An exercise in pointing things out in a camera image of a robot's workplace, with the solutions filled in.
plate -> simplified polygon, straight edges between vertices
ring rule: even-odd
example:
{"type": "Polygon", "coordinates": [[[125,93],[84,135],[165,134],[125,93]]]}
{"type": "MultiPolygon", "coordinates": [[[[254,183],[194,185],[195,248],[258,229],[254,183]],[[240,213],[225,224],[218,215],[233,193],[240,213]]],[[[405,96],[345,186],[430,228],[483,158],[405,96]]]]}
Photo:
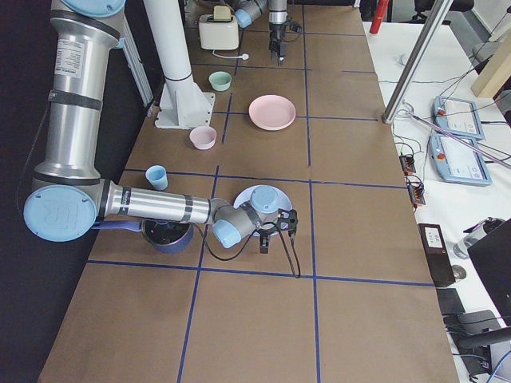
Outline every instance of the plate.
{"type": "Polygon", "coordinates": [[[257,97],[248,107],[252,122],[264,130],[280,130],[295,120],[296,109],[286,97],[268,94],[257,97]]]}
{"type": "MultiPolygon", "coordinates": [[[[236,197],[236,199],[234,200],[234,203],[232,204],[232,206],[234,208],[237,208],[243,202],[249,201],[250,200],[250,196],[252,195],[252,192],[258,186],[263,186],[263,185],[254,185],[254,186],[251,186],[251,187],[246,188],[245,190],[243,190],[236,197]]],[[[278,189],[278,188],[276,188],[274,186],[271,186],[271,187],[277,192],[277,198],[279,199],[279,209],[291,210],[293,208],[293,206],[291,205],[291,200],[286,195],[286,193],[284,193],[282,190],[280,190],[280,189],[278,189]]],[[[264,225],[263,229],[271,229],[271,225],[264,225]]],[[[254,236],[255,237],[259,237],[259,233],[254,233],[254,236]]]]}

pink plate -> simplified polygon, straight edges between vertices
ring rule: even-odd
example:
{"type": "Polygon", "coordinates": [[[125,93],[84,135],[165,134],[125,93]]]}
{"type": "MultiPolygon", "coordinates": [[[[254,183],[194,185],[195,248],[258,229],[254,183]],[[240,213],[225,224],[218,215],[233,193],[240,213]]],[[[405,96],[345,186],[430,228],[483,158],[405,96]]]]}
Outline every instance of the pink plate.
{"type": "Polygon", "coordinates": [[[282,96],[268,94],[257,97],[248,107],[252,122],[261,129],[284,129],[295,120],[296,109],[292,102],[282,96]]]}

red fire extinguisher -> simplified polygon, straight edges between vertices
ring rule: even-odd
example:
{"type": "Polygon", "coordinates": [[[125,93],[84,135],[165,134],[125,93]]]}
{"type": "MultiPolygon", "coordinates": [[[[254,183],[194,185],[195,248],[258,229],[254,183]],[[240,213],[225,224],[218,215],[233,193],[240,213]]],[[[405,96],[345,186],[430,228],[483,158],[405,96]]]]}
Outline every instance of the red fire extinguisher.
{"type": "Polygon", "coordinates": [[[389,6],[389,0],[380,0],[378,2],[378,7],[376,8],[376,14],[373,17],[373,22],[370,25],[369,33],[377,34],[380,30],[380,25],[383,21],[383,16],[385,15],[386,8],[389,6]]]}

pink bowl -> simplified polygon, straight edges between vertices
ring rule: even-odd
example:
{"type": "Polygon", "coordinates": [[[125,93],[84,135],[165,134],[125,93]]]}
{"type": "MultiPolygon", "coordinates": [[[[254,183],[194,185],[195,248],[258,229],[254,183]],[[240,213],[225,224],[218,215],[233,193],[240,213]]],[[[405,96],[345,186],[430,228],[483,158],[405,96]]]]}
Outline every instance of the pink bowl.
{"type": "Polygon", "coordinates": [[[268,94],[257,97],[248,108],[252,122],[261,129],[284,129],[295,120],[296,109],[292,102],[282,96],[268,94]]]}
{"type": "Polygon", "coordinates": [[[216,141],[216,130],[211,126],[197,126],[190,132],[190,141],[199,150],[210,149],[216,141]]]}

light blue cup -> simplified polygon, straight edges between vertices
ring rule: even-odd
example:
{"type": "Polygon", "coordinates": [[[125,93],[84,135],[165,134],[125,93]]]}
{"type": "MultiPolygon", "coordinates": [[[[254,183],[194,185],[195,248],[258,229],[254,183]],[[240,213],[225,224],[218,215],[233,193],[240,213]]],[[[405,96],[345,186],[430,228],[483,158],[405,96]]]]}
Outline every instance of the light blue cup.
{"type": "Polygon", "coordinates": [[[155,190],[164,190],[168,186],[167,171],[161,165],[154,165],[145,171],[145,178],[155,190]]]}

